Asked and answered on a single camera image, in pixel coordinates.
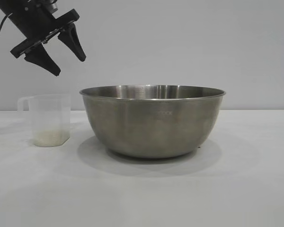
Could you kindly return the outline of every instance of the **stainless steel bowl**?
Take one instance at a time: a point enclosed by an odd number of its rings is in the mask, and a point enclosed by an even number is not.
[[[169,85],[93,87],[80,93],[96,137],[115,152],[141,158],[175,157],[200,146],[225,94]]]

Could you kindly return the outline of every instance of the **white tabletop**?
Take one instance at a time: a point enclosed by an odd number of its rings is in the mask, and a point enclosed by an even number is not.
[[[284,227],[284,111],[221,111],[195,154],[107,152],[85,112],[60,147],[0,112],[0,227]]]

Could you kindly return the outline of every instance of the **white wall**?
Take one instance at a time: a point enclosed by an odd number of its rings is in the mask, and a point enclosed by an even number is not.
[[[82,63],[56,38],[46,49],[55,77],[9,53],[24,37],[7,21],[0,34],[0,110],[22,96],[72,94],[120,84],[179,84],[227,92],[224,109],[284,109],[284,0],[60,0],[75,8]]]

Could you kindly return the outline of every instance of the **bowl rim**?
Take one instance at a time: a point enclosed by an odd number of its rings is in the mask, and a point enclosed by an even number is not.
[[[214,95],[214,96],[204,96],[204,97],[192,97],[192,98],[145,98],[145,99],[136,99],[136,98],[119,98],[119,97],[109,97],[109,96],[94,96],[86,94],[85,91],[90,89],[96,89],[96,88],[105,88],[105,87],[134,87],[134,86],[176,86],[176,87],[195,87],[195,88],[206,88],[206,89],[213,89],[218,90],[221,92],[221,94]],[[208,98],[216,98],[226,95],[226,92],[224,90],[213,88],[213,87],[201,87],[201,86],[189,86],[189,85],[164,85],[164,84],[136,84],[136,85],[112,85],[112,86],[99,86],[99,87],[89,87],[80,90],[80,94],[87,97],[92,98],[101,98],[101,99],[110,99],[110,100],[130,100],[130,101],[175,101],[175,100],[202,100],[202,99],[208,99]]]

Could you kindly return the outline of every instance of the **plastic measuring cup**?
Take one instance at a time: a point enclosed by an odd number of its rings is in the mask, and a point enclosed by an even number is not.
[[[33,144],[39,147],[62,145],[70,137],[71,98],[69,95],[41,95],[18,100],[18,111],[28,102]]]

